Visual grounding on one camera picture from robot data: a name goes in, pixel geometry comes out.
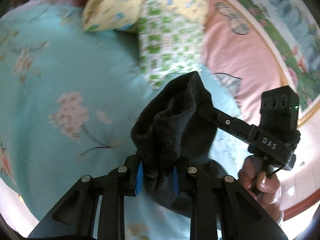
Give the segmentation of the right hand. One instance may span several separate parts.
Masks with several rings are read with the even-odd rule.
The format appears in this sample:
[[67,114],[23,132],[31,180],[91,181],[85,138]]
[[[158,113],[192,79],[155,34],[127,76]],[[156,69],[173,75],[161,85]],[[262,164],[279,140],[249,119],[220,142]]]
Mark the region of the right hand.
[[238,173],[238,181],[279,225],[284,218],[284,211],[280,208],[280,181],[275,174],[267,178],[266,172],[258,172],[254,165],[255,160],[253,156],[244,160]]

